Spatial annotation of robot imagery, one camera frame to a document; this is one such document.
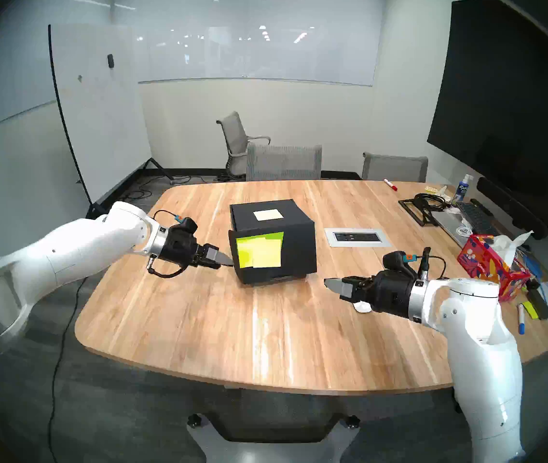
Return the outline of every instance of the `office chair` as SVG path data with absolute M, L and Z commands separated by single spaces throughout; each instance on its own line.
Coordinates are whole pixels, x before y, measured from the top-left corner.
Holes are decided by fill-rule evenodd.
M 246 175 L 246 156 L 248 142 L 253 139 L 267 139 L 270 144 L 271 139 L 268 136 L 247 136 L 240 121 L 240 115 L 237 111 L 233 111 L 223 120 L 217 120 L 216 124 L 220 124 L 225 135 L 227 144 L 227 164 L 225 170 L 232 179 L 240 179 Z
M 247 181 L 318 180 L 321 146 L 248 145 Z
M 379 156 L 365 152 L 362 179 L 426 182 L 427 157 Z

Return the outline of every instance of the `marker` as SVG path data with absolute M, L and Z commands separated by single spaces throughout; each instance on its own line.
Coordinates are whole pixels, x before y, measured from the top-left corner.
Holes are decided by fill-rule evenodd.
M 394 184 L 392 184 L 389 180 L 387 179 L 384 179 L 383 180 L 387 185 L 389 185 L 391 188 L 393 188 L 395 191 L 397 191 L 398 189 L 396 188 L 396 186 Z
M 519 335 L 525 334 L 525 306 L 519 304 Z

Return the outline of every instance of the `wooden table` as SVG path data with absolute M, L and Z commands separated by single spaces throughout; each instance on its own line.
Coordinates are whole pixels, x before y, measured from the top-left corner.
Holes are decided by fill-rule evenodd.
M 243 285 L 230 267 L 190 267 L 174 279 L 146 272 L 146 258 L 114 263 L 75 325 L 88 350 L 127 364 L 232 387 L 350 395 L 403 393 L 452 385 L 445 337 L 386 313 L 357 313 L 325 288 L 326 277 L 375 274 L 393 250 L 447 261 L 446 276 L 466 277 L 460 249 L 441 228 L 420 227 L 397 203 L 423 183 L 276 181 L 201 184 L 169 189 L 152 208 L 189 215 L 199 243 L 231 255 L 229 205 L 293 198 L 315 222 L 318 271 L 305 279 Z M 163 225 L 171 216 L 158 215 Z M 331 248 L 324 228 L 381 228 L 392 247 Z M 430 278 L 441 273 L 431 262 Z M 158 261 L 161 273 L 177 266 Z M 517 331 L 514 303 L 502 305 L 523 362 L 548 351 L 548 321 Z

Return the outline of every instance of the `floor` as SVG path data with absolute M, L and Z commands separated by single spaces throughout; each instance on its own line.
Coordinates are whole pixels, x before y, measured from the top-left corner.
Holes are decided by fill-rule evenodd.
M 170 186 L 164 178 L 143 185 L 150 179 L 132 190 L 142 185 L 151 196 L 127 199 L 146 211 Z M 102 276 L 86 280 L 77 313 Z M 25 337 L 0 356 L 0 425 L 24 463 L 52 462 L 47 449 L 51 378 L 79 283 L 39 302 Z M 185 427 L 187 416 L 196 412 L 208 415 L 226 438 L 252 441 L 320 440 L 337 415 L 355 414 L 362 425 L 342 457 L 345 463 L 471 461 L 468 426 L 454 411 L 450 390 L 340 398 L 225 389 L 94 355 L 77 342 L 73 327 L 74 319 L 56 381 L 52 435 L 60 463 L 204 462 Z

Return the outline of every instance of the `white paper label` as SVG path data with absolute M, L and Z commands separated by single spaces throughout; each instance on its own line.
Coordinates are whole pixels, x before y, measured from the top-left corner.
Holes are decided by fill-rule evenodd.
M 269 211 L 256 211 L 253 212 L 257 220 L 271 220 L 273 218 L 283 218 L 282 214 L 278 212 L 278 209 L 270 209 Z

